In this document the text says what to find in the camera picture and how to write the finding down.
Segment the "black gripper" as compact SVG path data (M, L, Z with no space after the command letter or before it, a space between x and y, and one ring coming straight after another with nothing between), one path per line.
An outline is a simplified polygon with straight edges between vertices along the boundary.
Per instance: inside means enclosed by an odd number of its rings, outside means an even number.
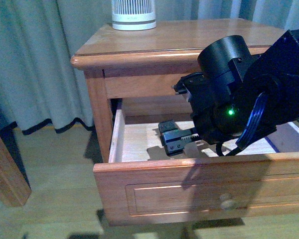
M158 124L161 143L167 156L181 154L188 143L201 139L213 145L239 136L238 113L231 103L218 106L209 94L198 92L191 94L189 102L196 129L179 130L174 120Z

